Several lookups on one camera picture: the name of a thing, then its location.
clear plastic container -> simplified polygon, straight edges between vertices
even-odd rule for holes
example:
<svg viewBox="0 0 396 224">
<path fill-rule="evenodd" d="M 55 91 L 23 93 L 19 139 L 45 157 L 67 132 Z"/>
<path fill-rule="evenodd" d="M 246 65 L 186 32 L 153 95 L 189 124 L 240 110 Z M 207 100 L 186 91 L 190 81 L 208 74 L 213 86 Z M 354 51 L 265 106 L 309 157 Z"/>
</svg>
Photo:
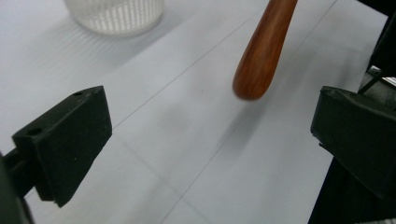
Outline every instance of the clear plastic container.
<svg viewBox="0 0 396 224">
<path fill-rule="evenodd" d="M 164 0 L 64 0 L 81 25 L 104 35 L 138 35 L 163 14 Z"/>
</svg>

brown wooden stick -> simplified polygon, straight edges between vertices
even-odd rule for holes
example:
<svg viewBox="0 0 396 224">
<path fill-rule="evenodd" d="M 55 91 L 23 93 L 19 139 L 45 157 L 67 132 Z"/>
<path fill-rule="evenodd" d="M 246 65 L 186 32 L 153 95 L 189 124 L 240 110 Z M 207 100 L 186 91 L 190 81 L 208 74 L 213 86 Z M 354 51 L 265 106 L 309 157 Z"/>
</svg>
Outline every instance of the brown wooden stick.
<svg viewBox="0 0 396 224">
<path fill-rule="evenodd" d="M 297 0 L 270 0 L 233 78 L 233 91 L 260 99 L 273 79 Z"/>
</svg>

